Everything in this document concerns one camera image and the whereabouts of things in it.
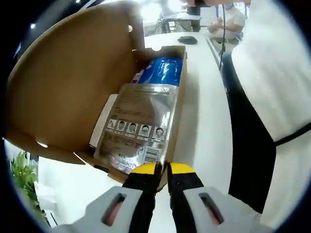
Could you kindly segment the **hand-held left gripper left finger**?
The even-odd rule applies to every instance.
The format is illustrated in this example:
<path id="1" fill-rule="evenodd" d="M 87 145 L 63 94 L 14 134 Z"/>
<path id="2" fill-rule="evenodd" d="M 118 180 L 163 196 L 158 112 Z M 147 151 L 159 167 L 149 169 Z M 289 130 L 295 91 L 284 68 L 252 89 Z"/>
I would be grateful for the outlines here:
<path id="1" fill-rule="evenodd" d="M 122 186 L 114 186 L 91 202 L 86 227 L 94 233 L 146 233 L 155 208 L 160 163 L 136 167 Z"/>

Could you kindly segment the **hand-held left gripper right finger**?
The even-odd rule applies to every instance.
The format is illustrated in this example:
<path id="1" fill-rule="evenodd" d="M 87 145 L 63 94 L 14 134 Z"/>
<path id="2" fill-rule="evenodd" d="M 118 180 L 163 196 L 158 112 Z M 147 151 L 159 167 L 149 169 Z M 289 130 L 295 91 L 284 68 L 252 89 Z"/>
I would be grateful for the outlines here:
<path id="1" fill-rule="evenodd" d="M 167 166 L 170 206 L 178 233 L 260 233 L 253 212 L 239 200 L 203 185 L 184 164 Z"/>

